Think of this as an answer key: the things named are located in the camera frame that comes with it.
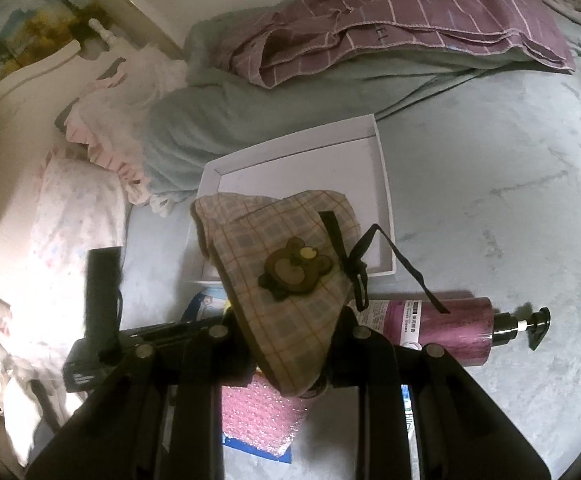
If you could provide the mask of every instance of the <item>white box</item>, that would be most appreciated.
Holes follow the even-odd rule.
[[[395,238],[384,154],[373,115],[324,124],[213,160],[204,167],[197,197],[233,192],[286,198],[308,189],[343,193],[362,234],[377,223]],[[369,276],[395,273],[395,255],[381,234],[375,236],[363,259]],[[200,252],[194,222],[182,278],[219,283],[217,270]]]

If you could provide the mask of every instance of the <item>black strap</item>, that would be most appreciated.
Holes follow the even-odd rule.
[[[343,237],[341,236],[341,229],[339,228],[339,222],[337,222],[337,217],[333,211],[320,211],[319,216],[321,217],[321,222],[328,232],[331,244],[333,244],[333,249],[337,257],[339,258],[339,265],[344,274],[348,276],[348,279],[352,282],[352,290],[355,294],[355,304],[357,305],[358,311],[363,311],[368,308],[368,274],[366,273],[366,267],[368,267],[362,260],[362,256],[366,254],[370,244],[377,231],[379,231],[384,238],[388,241],[390,248],[395,253],[397,260],[403,265],[403,268],[410,273],[410,275],[417,280],[419,286],[426,293],[426,296],[430,300],[430,303],[437,309],[440,314],[449,314],[448,309],[443,306],[440,300],[428,289],[426,283],[423,280],[423,275],[419,270],[413,267],[408,259],[400,253],[399,249],[395,246],[390,237],[384,232],[384,230],[378,224],[372,224],[370,229],[364,233],[364,235],[352,248],[350,254],[346,255],[346,248],[343,243]]]

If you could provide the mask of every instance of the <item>black ribbon bow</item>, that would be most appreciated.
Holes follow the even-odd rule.
[[[339,228],[339,222],[337,222],[337,217],[334,212],[320,211],[319,216],[321,217],[323,226],[326,228],[326,232],[328,232],[334,252],[337,254],[337,258],[339,258],[339,266],[352,282],[352,289],[355,294],[355,304],[357,305],[357,310],[359,312],[368,308],[368,274],[366,273],[366,267],[368,266],[361,260],[361,258],[366,254],[375,234],[379,231],[388,241],[390,248],[395,253],[397,260],[399,260],[403,265],[403,268],[406,269],[415,280],[417,280],[417,283],[419,283],[423,291],[426,293],[430,303],[433,304],[440,314],[449,314],[448,309],[443,306],[441,301],[438,300],[437,297],[428,289],[423,280],[423,275],[419,270],[413,267],[413,264],[411,264],[403,254],[400,253],[390,237],[378,224],[372,224],[370,229],[364,233],[352,248],[350,254],[346,255],[346,247],[344,246],[343,237],[341,236],[341,229]]]

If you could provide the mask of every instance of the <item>bottle label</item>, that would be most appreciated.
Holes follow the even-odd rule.
[[[403,319],[401,321],[401,338],[399,341],[400,346],[421,350],[421,345],[419,344],[419,326],[421,325],[422,303],[422,301],[412,300],[404,303]]]
[[[368,308],[363,312],[356,312],[357,323],[376,330],[380,334],[384,333],[385,313],[388,310],[390,301],[370,301]],[[355,302],[352,301],[350,306],[354,308]]]

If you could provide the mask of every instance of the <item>painting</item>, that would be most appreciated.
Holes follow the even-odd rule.
[[[82,50],[105,44],[88,26],[96,18],[112,25],[94,0],[0,0],[0,81],[21,67],[54,54],[73,40]]]

